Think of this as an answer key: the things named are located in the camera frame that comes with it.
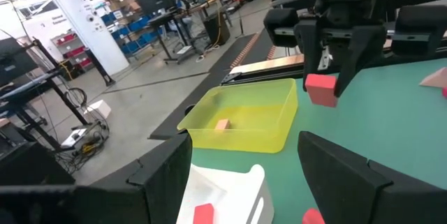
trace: gray concrete floor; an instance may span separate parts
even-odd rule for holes
[[[269,3],[270,0],[255,0],[233,13],[229,41],[208,53],[201,62],[196,63],[198,56],[195,55],[180,65],[165,65],[162,59],[166,55],[161,47],[156,46],[154,50],[158,54],[155,57],[152,57],[152,49],[149,48],[141,52],[129,68],[115,75],[113,78],[117,83],[113,87],[105,87],[96,69],[69,82],[71,87],[79,87],[87,92],[89,103],[104,100],[112,108],[108,117],[110,138],[105,149],[74,174],[77,183],[90,184],[160,144],[160,140],[148,140],[147,136],[205,79],[206,72],[231,46],[235,37],[240,35],[240,17],[244,34],[263,29]],[[197,32],[203,29],[200,20],[194,20],[196,26],[193,30]],[[177,39],[171,37],[166,44],[172,49]],[[60,142],[68,137],[71,127],[80,123],[54,91],[43,94],[41,99],[33,102],[33,106],[42,116],[51,119],[46,129]]]

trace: green table surface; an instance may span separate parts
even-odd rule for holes
[[[447,188],[447,100],[441,89],[419,86],[447,59],[362,70],[336,108],[313,105],[298,86],[298,111],[277,154],[194,149],[193,164],[248,172],[264,167],[274,205],[273,223],[301,223],[316,203],[298,158],[298,133],[330,141],[441,188]]]

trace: yellow plastic bin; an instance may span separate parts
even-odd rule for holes
[[[187,129],[197,148],[277,153],[297,108],[294,79],[215,87],[177,129]],[[230,121],[228,129],[215,129],[221,119]]]

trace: red block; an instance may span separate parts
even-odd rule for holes
[[[197,206],[194,210],[193,224],[213,224],[214,223],[214,207],[212,204],[203,204]]]
[[[336,107],[338,98],[334,96],[337,78],[329,75],[308,74],[306,89],[310,100],[315,105]]]

